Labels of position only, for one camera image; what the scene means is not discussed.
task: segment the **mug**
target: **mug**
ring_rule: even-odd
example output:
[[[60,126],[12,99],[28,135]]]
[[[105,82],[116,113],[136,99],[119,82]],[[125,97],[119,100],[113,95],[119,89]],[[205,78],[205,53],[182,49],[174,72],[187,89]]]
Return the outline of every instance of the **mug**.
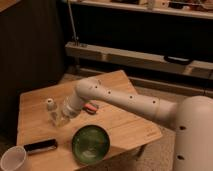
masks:
[[[9,148],[0,161],[2,171],[29,171],[29,159],[27,152],[22,146],[14,146]]]

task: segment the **dark wall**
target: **dark wall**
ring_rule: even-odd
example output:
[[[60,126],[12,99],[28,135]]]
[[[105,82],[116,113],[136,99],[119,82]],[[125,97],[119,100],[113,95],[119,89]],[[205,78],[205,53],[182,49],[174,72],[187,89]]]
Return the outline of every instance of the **dark wall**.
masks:
[[[54,0],[22,0],[0,13],[0,132],[16,139],[22,92],[56,84],[64,44]]]

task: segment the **floor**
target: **floor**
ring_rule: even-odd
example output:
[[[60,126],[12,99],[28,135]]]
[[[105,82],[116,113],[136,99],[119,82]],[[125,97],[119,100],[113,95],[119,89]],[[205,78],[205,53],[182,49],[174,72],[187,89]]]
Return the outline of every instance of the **floor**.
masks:
[[[79,76],[66,73],[60,83],[80,78]],[[186,96],[169,92],[143,87],[135,88],[139,94],[156,96],[175,102],[180,102],[186,98]],[[140,157],[137,157],[137,154],[140,152],[140,148],[137,148],[109,160],[102,161],[94,166],[83,168],[81,171],[171,171],[175,133],[164,127],[159,127],[163,133],[163,138],[146,145]],[[0,136],[0,156],[11,146],[11,142]]]

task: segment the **green bowl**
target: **green bowl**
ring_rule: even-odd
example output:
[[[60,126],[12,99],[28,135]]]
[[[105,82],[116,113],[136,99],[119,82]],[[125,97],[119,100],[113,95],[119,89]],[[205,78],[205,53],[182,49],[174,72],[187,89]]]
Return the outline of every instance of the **green bowl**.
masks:
[[[109,151],[110,139],[106,131],[97,125],[79,129],[72,139],[72,152],[81,164],[95,164]]]

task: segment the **table top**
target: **table top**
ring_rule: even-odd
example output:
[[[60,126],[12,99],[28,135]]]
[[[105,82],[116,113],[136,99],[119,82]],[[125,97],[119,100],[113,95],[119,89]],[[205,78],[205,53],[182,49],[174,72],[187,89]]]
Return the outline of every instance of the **table top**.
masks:
[[[123,71],[96,76],[102,85],[129,93],[137,93]],[[71,139],[78,129],[95,124],[104,128],[110,137],[110,149],[104,160],[125,151],[159,139],[162,134],[156,124],[102,101],[96,115],[82,111],[64,127],[55,127],[46,111],[45,100],[53,98],[61,103],[72,93],[77,81],[67,82],[21,94],[17,145],[25,145],[55,138],[56,150],[29,156],[32,171],[77,170],[78,164],[71,152]]]
[[[20,0],[0,0],[0,12],[6,10],[12,5],[18,3]]]

